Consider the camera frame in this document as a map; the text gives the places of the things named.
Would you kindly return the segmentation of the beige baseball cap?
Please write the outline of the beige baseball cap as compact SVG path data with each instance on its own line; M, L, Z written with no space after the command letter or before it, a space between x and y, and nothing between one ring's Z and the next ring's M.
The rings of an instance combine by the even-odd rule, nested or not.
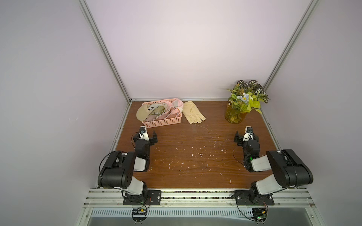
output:
M151 105L142 105L137 113L136 117L140 121L153 121L159 116L164 114L168 109L168 104L154 103Z

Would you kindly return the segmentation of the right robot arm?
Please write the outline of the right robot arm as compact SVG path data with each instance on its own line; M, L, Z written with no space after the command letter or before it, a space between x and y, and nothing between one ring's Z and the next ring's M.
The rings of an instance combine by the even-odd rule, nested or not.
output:
M272 171L272 175L253 182L246 193L252 203L270 200L271 195L289 187L298 187L313 183L310 169L292 149L267 151L260 155L259 137L252 127L246 127L244 135L236 132L234 142L242 147L243 166L249 172Z

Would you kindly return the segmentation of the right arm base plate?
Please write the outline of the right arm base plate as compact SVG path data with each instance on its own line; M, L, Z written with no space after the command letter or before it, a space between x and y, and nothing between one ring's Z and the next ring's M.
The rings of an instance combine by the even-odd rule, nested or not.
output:
M236 200L237 205L246 206L273 206L275 202L271 195L260 195L251 191L237 190L231 196Z

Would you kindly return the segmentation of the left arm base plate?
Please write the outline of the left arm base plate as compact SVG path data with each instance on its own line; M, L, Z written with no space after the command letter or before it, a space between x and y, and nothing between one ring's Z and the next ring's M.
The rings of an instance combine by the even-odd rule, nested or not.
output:
M146 190L141 195L125 194L123 205L160 205L161 190Z

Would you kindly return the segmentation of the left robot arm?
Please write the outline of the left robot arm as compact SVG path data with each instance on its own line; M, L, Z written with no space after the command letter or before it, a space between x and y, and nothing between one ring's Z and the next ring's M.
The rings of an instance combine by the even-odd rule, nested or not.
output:
M113 151L105 156L99 165L98 186L126 192L129 199L148 198L145 182L136 179L134 172L146 172L150 167L150 147L158 142L157 134L149 136L141 127L134 137L134 151Z

